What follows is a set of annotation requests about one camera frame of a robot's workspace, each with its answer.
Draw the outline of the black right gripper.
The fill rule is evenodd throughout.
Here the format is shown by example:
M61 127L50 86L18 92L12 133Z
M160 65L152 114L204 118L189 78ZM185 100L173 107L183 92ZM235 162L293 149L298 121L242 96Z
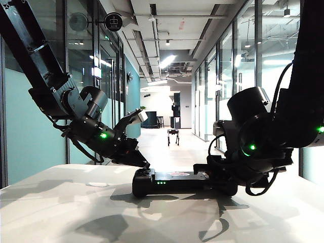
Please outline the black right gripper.
M253 159L234 155L222 158L208 155L207 164L194 164L193 172L208 173L213 180L224 179L244 187L270 187L280 172L285 172L286 159Z

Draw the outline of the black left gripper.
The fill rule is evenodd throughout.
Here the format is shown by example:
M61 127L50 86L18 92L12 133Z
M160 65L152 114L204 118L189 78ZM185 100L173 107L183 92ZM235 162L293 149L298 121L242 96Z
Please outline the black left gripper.
M113 140L112 151L108 158L114 164L149 168L150 163L137 149L138 141L135 138L117 137Z

